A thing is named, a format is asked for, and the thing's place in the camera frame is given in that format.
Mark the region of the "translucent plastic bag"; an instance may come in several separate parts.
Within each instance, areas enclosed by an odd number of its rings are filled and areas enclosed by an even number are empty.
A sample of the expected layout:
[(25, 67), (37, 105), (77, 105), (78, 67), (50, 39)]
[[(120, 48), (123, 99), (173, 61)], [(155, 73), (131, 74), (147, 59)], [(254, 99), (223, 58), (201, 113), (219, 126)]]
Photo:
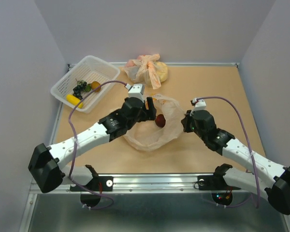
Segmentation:
[(159, 127), (154, 121), (137, 123), (124, 138), (130, 146), (140, 151), (154, 151), (183, 133), (181, 120), (184, 111), (177, 100), (161, 94), (151, 95), (157, 115), (165, 118), (165, 126)]

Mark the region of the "brown kiwi fruit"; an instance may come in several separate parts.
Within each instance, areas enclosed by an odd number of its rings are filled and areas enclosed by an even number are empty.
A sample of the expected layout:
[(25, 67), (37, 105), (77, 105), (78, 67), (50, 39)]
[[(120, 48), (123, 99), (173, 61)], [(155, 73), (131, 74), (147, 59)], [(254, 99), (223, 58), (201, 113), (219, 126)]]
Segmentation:
[(100, 90), (101, 90), (101, 85), (100, 85), (100, 83), (97, 82), (97, 81), (92, 82), (92, 83), (90, 84), (90, 86), (91, 86), (91, 89), (92, 89), (94, 92), (100, 92)]

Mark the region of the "dark grape bunch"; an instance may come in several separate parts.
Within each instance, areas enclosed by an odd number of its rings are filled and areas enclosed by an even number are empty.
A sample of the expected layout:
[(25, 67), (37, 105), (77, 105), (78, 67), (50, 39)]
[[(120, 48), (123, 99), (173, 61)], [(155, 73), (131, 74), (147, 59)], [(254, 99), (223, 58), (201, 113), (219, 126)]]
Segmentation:
[(73, 88), (73, 95), (79, 99), (83, 99), (83, 94), (90, 92), (91, 86), (84, 80), (77, 81), (76, 87)]

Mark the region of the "yellow corn cob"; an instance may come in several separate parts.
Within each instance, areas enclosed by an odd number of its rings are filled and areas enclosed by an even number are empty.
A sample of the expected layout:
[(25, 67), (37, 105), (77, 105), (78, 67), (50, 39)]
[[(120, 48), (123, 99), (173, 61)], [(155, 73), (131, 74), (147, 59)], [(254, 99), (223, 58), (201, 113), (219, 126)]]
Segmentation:
[(78, 105), (77, 108), (82, 109), (84, 105), (79, 98), (71, 94), (66, 95), (66, 101), (71, 108), (74, 108), (76, 105)]

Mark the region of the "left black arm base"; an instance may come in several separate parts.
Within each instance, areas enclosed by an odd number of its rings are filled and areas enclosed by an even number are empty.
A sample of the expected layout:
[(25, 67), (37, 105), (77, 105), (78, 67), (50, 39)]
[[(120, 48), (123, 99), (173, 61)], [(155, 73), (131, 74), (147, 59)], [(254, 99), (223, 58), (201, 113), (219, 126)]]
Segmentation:
[(98, 174), (91, 165), (75, 167), (72, 179), (91, 191), (100, 193), (113, 191), (114, 177)]

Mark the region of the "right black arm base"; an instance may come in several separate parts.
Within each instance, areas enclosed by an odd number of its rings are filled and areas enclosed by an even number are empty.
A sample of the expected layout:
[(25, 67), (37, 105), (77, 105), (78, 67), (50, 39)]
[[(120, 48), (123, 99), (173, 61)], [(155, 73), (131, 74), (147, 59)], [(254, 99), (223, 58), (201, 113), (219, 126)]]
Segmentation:
[(201, 191), (205, 190), (240, 190), (240, 188), (235, 186), (229, 186), (223, 179), (226, 172), (233, 168), (229, 164), (222, 164), (218, 166), (212, 174), (209, 175), (198, 175), (197, 181), (194, 183), (194, 188)]

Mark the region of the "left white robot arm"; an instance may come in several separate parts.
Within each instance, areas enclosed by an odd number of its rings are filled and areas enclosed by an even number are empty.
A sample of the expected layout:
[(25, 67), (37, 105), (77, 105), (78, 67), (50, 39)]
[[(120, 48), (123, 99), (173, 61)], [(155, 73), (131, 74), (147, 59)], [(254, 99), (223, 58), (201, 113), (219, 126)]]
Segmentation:
[(49, 193), (71, 177), (68, 164), (87, 151), (109, 143), (130, 130), (136, 123), (154, 120), (156, 109), (153, 99), (135, 97), (125, 99), (121, 108), (94, 123), (87, 130), (61, 143), (34, 148), (28, 170), (42, 193)]

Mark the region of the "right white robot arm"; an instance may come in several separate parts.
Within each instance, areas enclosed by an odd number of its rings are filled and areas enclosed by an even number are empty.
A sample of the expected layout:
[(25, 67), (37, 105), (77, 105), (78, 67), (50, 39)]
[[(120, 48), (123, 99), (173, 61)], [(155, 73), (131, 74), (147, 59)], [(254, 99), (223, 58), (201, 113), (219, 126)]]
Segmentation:
[(183, 131), (195, 133), (205, 146), (219, 155), (243, 166), (242, 172), (222, 164), (215, 169), (215, 188), (236, 187), (264, 198), (276, 211), (290, 215), (290, 166), (275, 163), (253, 151), (234, 135), (216, 126), (214, 117), (205, 109), (207, 97), (192, 99), (192, 110), (185, 113)]

